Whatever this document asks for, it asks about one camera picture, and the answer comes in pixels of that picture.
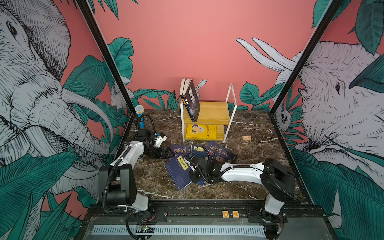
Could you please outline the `black book white characters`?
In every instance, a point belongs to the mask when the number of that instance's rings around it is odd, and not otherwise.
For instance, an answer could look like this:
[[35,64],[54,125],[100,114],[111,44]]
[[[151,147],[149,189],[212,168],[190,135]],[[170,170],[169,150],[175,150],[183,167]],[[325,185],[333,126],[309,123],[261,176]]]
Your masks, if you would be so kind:
[[190,113],[188,113],[188,114],[191,118],[191,121],[197,122],[201,106],[200,106],[198,94],[197,94],[193,80],[191,80],[191,83],[188,87],[187,100],[188,100],[189,106],[190,106]]

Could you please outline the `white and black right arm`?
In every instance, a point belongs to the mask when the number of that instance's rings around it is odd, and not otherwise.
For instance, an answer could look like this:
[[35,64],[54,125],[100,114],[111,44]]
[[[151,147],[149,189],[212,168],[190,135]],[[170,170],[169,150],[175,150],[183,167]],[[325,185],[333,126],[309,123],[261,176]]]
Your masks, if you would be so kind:
[[262,211],[279,216],[285,203],[295,197],[295,174],[275,159],[266,159],[262,163],[251,165],[230,164],[225,162],[208,163],[202,157],[187,159],[191,167],[190,177],[193,183],[203,179],[215,185],[219,182],[249,182],[263,185],[268,195]]

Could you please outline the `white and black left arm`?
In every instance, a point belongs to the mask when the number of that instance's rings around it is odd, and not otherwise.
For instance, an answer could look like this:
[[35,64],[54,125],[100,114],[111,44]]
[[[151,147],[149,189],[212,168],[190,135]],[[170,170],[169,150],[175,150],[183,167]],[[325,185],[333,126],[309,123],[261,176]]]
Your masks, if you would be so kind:
[[155,159],[169,159],[175,153],[166,146],[154,147],[142,141],[123,144],[120,156],[108,166],[99,169],[99,204],[106,213],[132,210],[147,211],[148,197],[137,192],[134,167],[143,155]]

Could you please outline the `small blue book yellow label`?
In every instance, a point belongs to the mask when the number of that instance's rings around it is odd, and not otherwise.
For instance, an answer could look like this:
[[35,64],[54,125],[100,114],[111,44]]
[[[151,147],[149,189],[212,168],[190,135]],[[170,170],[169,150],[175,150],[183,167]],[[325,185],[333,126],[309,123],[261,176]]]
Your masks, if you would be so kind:
[[201,157],[204,160],[208,161],[210,159],[210,155],[207,149],[200,145],[192,145],[191,147],[191,156],[192,157]]

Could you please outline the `purple portrait book left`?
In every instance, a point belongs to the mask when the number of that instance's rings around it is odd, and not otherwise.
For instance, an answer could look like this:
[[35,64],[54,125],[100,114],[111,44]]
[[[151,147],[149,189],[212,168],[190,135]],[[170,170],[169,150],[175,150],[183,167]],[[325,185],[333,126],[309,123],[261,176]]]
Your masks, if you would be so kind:
[[191,147],[184,145],[171,145],[171,150],[175,154],[183,155],[184,157],[189,157],[191,154]]

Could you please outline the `purple portrait book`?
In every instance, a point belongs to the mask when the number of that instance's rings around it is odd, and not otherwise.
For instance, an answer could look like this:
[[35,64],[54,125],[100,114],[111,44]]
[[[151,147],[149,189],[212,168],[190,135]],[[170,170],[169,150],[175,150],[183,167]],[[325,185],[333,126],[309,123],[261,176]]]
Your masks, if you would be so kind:
[[232,153],[229,149],[210,141],[206,146],[213,162],[230,163],[234,164],[237,161],[237,155]]
[[184,157],[189,157],[191,154],[191,147],[184,145],[171,145],[171,150],[175,154],[183,155]]

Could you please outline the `purple portrait book right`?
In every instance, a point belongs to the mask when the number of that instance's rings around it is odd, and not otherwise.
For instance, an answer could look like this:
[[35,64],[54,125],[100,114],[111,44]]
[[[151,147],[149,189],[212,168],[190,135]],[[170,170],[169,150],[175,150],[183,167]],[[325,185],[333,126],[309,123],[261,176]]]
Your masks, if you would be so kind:
[[237,155],[232,153],[229,149],[210,141],[206,146],[213,162],[230,163],[234,164],[237,161]]

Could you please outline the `yellow book on shelf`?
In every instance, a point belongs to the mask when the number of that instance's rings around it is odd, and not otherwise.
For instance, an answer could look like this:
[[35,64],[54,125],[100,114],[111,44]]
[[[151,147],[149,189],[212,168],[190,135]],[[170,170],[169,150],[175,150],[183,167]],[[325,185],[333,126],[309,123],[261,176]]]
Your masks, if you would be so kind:
[[198,140],[216,140],[217,126],[216,125],[188,125],[186,130],[187,139]]

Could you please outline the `blue toy microphone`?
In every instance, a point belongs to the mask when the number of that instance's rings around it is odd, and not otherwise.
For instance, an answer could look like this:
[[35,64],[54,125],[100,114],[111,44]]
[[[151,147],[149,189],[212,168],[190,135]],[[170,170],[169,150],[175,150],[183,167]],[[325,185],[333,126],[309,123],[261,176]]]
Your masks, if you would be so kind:
[[138,129],[142,129],[142,128],[144,128],[144,118],[142,117],[142,115],[144,114],[145,109],[144,109],[144,107],[142,105],[137,105],[135,107],[135,110],[136,110],[136,113],[137,113],[137,115],[139,117],[139,119],[138,119]]

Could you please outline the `white wooden two-tier shelf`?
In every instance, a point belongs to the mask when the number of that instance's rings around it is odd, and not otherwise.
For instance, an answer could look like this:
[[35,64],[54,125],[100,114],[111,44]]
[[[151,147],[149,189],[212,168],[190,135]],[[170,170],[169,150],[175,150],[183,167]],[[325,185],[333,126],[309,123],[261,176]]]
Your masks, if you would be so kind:
[[187,127],[192,124],[214,125],[217,127],[217,141],[225,143],[238,108],[234,85],[229,85],[226,100],[224,102],[200,102],[201,110],[197,122],[191,121],[184,103],[180,104],[182,138],[196,140],[195,137],[187,137]]

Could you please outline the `small wooden block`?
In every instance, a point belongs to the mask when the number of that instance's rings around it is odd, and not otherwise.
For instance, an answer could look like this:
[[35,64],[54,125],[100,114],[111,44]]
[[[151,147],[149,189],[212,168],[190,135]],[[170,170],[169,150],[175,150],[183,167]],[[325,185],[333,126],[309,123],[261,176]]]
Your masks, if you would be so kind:
[[244,141],[251,141],[252,137],[251,136],[242,136]]

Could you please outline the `dark brown leaning book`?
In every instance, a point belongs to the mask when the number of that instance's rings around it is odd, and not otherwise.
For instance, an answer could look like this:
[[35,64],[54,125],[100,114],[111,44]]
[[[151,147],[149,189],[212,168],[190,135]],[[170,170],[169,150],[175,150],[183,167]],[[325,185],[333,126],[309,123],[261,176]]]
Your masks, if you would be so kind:
[[187,91],[188,91],[188,87],[191,83],[191,80],[192,79],[182,79],[181,87],[180,87],[181,100],[182,100],[182,103],[183,103],[183,105],[186,108],[188,113],[190,113],[190,106],[189,106],[189,102],[187,100]]

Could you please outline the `black frame post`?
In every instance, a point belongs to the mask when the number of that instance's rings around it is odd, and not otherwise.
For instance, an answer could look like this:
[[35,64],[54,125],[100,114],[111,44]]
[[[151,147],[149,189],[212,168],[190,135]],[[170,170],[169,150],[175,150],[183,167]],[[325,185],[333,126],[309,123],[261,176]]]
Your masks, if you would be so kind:
[[294,84],[295,80],[298,78],[298,75],[302,68],[304,67],[305,63],[307,62],[308,58],[311,56],[313,50],[315,49],[317,43],[323,36],[324,32],[326,31],[328,25],[332,21],[334,15],[336,14],[339,7],[342,5],[342,0],[334,0],[330,1],[327,5],[325,12],[323,13],[320,22],[316,26],[315,31],[313,32],[309,42],[307,43],[305,49],[303,50],[303,53],[301,57],[299,58],[297,64],[295,65],[294,69],[292,70],[292,73],[290,74],[287,82],[285,83],[281,93],[279,94],[276,102],[274,103],[273,107],[269,111],[270,115],[274,115],[284,100],[284,97],[287,95],[288,91],[291,89],[292,85]]
[[105,41],[105,38],[102,35],[102,32],[98,26],[98,23],[94,17],[94,14],[92,12],[92,9],[91,9],[89,2],[83,1],[83,0],[76,0],[76,3],[79,6],[85,21],[87,22],[87,25],[88,25],[96,43],[97,43],[97,45],[98,45],[99,50],[102,53],[104,60],[107,63],[108,68],[111,71],[111,74],[112,74],[115,82],[117,83],[118,88],[121,91],[121,94],[124,98],[124,101],[127,104],[127,107],[128,107],[130,114],[135,115],[136,112],[135,112],[134,105],[131,101],[131,98],[129,97],[129,95],[127,93],[126,86],[124,85],[124,83],[122,81],[122,77],[120,75],[120,72],[119,72],[117,65],[116,65],[116,63],[112,57],[112,54],[111,54],[109,47]]

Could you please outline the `black front rail base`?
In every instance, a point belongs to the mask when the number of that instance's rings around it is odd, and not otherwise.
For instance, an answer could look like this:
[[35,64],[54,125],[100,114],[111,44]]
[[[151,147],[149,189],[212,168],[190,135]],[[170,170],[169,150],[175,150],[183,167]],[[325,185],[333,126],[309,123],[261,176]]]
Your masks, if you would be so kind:
[[153,200],[145,212],[89,208],[79,240],[335,240],[323,209],[287,204],[277,216],[262,201]]

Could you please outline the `right black frame post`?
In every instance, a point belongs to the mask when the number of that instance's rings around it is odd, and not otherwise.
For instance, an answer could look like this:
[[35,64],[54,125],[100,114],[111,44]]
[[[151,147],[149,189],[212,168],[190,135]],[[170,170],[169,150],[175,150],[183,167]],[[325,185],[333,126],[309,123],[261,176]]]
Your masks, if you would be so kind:
[[276,102],[274,103],[273,107],[269,111],[270,115],[274,115],[284,100],[284,97],[287,95],[288,91],[291,89],[292,85],[294,84],[295,80],[298,78],[298,75],[302,68],[304,67],[305,63],[307,62],[308,58],[311,56],[313,50],[315,49],[317,43],[323,36],[324,32],[326,31],[328,25],[332,21],[334,15],[336,14],[339,7],[342,5],[342,0],[334,0],[330,1],[327,5],[325,12],[323,13],[320,22],[316,26],[315,31],[313,32],[309,42],[307,43],[305,49],[303,50],[303,53],[301,57],[299,58],[297,64],[295,65],[294,69],[292,70],[292,73],[290,74],[287,82],[285,83],[281,93],[279,94]]

